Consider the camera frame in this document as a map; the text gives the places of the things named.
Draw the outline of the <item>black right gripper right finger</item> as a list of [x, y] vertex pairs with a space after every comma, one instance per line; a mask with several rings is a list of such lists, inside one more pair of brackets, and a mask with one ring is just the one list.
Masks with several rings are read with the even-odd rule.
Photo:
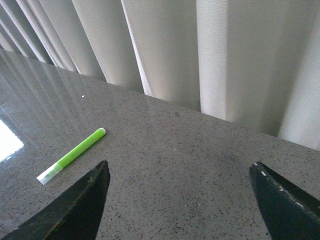
[[277, 172], [256, 162], [250, 183], [273, 240], [318, 240], [320, 201]]

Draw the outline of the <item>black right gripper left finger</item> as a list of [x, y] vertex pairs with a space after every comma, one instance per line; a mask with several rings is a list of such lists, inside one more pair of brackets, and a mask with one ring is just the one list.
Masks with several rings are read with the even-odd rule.
[[5, 240], [94, 240], [103, 215], [110, 173], [101, 161]]

